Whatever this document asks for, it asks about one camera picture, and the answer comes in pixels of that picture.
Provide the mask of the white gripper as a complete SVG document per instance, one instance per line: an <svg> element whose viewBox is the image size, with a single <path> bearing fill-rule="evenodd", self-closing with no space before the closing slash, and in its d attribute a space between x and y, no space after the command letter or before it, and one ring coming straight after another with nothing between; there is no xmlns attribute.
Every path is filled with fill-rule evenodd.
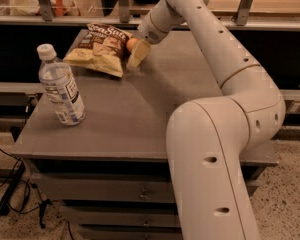
<svg viewBox="0 0 300 240"><path fill-rule="evenodd" d="M165 14L150 12L142 19L138 31L143 39L138 39L132 52L129 52L127 69L135 70L140 66L151 50L150 44L158 44L167 37L169 25L170 21Z"/></svg>

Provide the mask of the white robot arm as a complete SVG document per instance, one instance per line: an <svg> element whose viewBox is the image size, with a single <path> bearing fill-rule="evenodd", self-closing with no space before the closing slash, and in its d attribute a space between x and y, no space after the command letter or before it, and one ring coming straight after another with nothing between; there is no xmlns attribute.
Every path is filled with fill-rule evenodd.
<svg viewBox="0 0 300 240"><path fill-rule="evenodd" d="M138 27L144 39L157 44L187 24L222 92L184 103L167 124L183 240L261 240L239 157L278 132L285 102L269 74L206 2L160 0Z"/></svg>

